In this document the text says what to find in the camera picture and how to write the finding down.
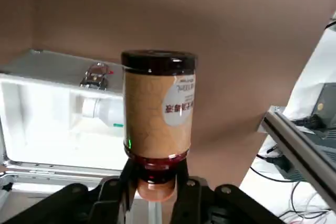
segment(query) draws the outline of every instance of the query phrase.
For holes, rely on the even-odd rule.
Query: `glass jar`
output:
[[[135,50],[122,53],[125,151],[139,164],[139,194],[169,198],[176,165],[191,144],[196,56],[188,52]]]

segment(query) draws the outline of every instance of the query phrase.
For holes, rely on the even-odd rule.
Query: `metal bar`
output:
[[[281,113],[268,111],[261,124],[330,208],[336,210],[336,167],[332,160]]]
[[[148,201],[148,223],[162,224],[162,208],[160,202]]]

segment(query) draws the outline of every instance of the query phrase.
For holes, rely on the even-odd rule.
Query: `red liquid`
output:
[[[164,184],[174,179],[176,166],[187,157],[188,151],[169,158],[146,158],[135,155],[125,146],[126,154],[140,165],[140,179],[150,184]]]

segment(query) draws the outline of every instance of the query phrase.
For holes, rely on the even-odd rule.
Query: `metal case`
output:
[[[76,111],[76,117],[78,117],[80,108],[74,105],[74,103],[78,102],[80,97],[122,99],[121,65],[98,62],[92,59],[51,51],[30,50],[10,64],[2,66],[1,71],[0,103],[3,103],[1,104],[3,109],[0,109],[2,123],[0,186],[13,183],[12,192],[14,193],[11,194],[18,196],[17,193],[19,193],[20,201],[24,197],[26,202],[24,207],[36,203],[39,199],[59,190],[65,185],[82,183],[89,188],[94,188],[104,177],[120,175],[127,161],[127,156],[123,150],[123,129],[110,130],[107,127],[103,127],[102,123],[98,122],[99,119],[92,119],[92,121],[86,121],[84,126],[78,127],[76,132],[72,133],[71,127],[73,125],[62,125],[62,121],[68,120],[68,114],[61,115],[61,113],[64,109],[73,109]],[[49,115],[50,112],[46,110],[47,105],[43,103],[44,100],[48,100],[50,94],[54,93],[54,90],[56,95],[55,101],[49,107],[52,109],[52,114],[54,113],[56,117],[61,115],[59,116],[60,118],[56,119]],[[33,102],[35,107],[29,107],[29,102]],[[39,108],[41,111],[34,114],[36,108]],[[18,111],[21,111],[20,115],[13,122],[15,120],[14,115]],[[27,118],[33,121],[35,120],[35,116],[42,115],[43,117],[44,113],[46,113],[46,125],[53,124],[55,120],[56,124],[60,123],[61,125],[59,128],[56,125],[55,128],[51,128],[50,137],[45,137],[49,133],[42,126],[40,130],[43,133],[38,135],[40,128],[38,124],[43,124],[43,118],[37,122],[37,126],[34,126],[33,131],[28,126],[26,128],[23,127],[22,134],[25,135],[25,140],[21,141],[21,143],[20,140],[15,138],[16,135],[20,137],[17,131],[15,131],[15,134],[10,133],[11,127],[16,130],[21,124],[34,125],[34,122],[27,123]],[[100,141],[100,133],[102,139],[106,139],[105,142]],[[58,134],[68,136],[68,139],[57,139]],[[114,141],[115,144],[108,146],[109,139],[111,142]],[[29,149],[28,146],[34,141],[36,141],[34,143],[35,148],[32,147]],[[63,146],[57,148],[56,144],[58,143]],[[23,149],[26,148],[28,150],[27,152],[31,152],[31,155],[26,155],[23,151],[21,154],[19,152],[16,153],[14,149],[20,147],[20,144]],[[91,150],[82,151],[85,144]],[[39,160],[38,158],[42,157],[42,152],[46,152],[43,156],[44,160]],[[69,155],[72,154],[72,161],[68,164],[64,159],[69,159]],[[6,210],[2,211],[3,214],[0,217],[0,221],[16,214],[23,208],[19,207],[16,211],[8,211],[12,208],[6,207],[8,201],[5,203],[5,200],[7,197],[8,194],[5,191],[1,191],[0,207],[5,204],[4,208]],[[145,205],[135,201],[135,206],[137,205],[138,208],[139,206],[140,208],[148,207],[146,201]]]

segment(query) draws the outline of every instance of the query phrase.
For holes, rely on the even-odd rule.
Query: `white surface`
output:
[[[123,128],[81,115],[85,98],[119,99],[112,92],[0,75],[0,119],[7,155],[22,162],[122,170]]]
[[[329,29],[324,32],[299,77],[284,114],[289,119],[297,119],[310,115],[323,84],[326,82],[336,82],[336,32]],[[266,155],[266,150],[274,145],[275,142],[268,136],[259,153],[270,156]],[[256,158],[251,166],[268,177],[283,179],[274,165],[268,164],[261,159]],[[276,215],[280,215],[290,208],[288,204],[292,183],[272,182],[249,170],[240,188]],[[315,190],[308,183],[301,183],[294,195],[294,204],[297,210],[305,210],[307,201],[314,193]],[[325,207],[324,201],[318,195],[314,197],[310,205]],[[316,209],[316,207],[308,207],[308,210]],[[293,218],[286,219],[286,223],[294,223]],[[302,224],[324,223],[324,221],[325,219],[304,220]],[[334,213],[328,215],[326,223],[336,223]]]

